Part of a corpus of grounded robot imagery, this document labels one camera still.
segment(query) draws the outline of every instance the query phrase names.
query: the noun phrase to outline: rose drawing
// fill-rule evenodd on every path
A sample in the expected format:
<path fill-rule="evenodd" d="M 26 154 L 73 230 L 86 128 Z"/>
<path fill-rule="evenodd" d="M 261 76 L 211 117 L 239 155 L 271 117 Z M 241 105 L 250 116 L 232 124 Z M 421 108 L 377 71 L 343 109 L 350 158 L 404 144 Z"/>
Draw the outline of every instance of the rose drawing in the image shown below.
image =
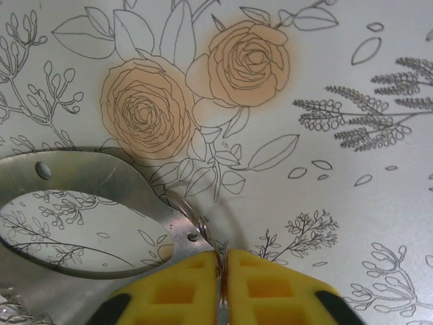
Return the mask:
<path fill-rule="evenodd" d="M 192 137 L 193 93 L 185 75 L 164 58 L 111 68 L 100 104 L 106 129 L 138 159 L 172 158 Z"/>
<path fill-rule="evenodd" d="M 286 34 L 264 24 L 234 24 L 213 38 L 209 54 L 192 63 L 187 85 L 200 97 L 223 101 L 222 106 L 259 106 L 289 79 L 287 41 Z"/>

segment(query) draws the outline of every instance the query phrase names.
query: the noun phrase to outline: orange rose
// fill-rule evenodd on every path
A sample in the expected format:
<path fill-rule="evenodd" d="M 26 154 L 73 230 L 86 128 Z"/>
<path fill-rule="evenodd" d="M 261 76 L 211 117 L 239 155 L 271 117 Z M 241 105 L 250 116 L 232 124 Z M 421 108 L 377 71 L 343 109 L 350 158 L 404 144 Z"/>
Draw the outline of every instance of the orange rose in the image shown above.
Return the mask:
<path fill-rule="evenodd" d="M 110 69 L 101 95 L 102 121 L 139 158 L 176 156 L 191 139 L 193 93 L 185 75 L 161 57 Z"/>
<path fill-rule="evenodd" d="M 272 27 L 243 21 L 213 38 L 210 54 L 187 71 L 187 85 L 203 98 L 232 106 L 258 106 L 273 98 L 289 79 L 287 36 Z"/>

